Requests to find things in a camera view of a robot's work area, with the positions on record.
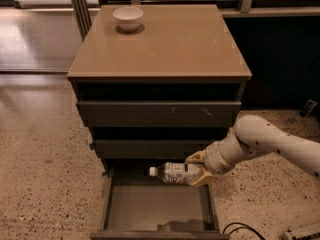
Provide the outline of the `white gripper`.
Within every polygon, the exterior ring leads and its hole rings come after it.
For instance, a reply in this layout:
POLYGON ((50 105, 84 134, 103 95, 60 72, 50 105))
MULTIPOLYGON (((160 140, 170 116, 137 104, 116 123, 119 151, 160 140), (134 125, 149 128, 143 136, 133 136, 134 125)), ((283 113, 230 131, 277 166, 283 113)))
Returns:
MULTIPOLYGON (((245 152, 235 134, 221 141, 215 141, 205 150, 197 151, 185 159, 187 164, 203 164, 213 174, 225 174, 231 171, 245 158, 245 152)), ((193 187, 211 183, 214 177, 207 171, 200 171, 191 181, 193 187)))

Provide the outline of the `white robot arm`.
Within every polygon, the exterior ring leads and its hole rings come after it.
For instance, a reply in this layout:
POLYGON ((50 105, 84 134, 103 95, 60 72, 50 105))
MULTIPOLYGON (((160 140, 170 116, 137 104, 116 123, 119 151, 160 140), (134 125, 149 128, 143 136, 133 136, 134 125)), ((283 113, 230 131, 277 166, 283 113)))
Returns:
POLYGON ((319 143, 283 132, 262 117, 246 115, 236 120, 223 140, 213 142, 185 160, 200 168, 188 184, 206 185, 214 175, 226 174, 243 161, 269 153, 280 155, 316 178, 320 176, 319 143))

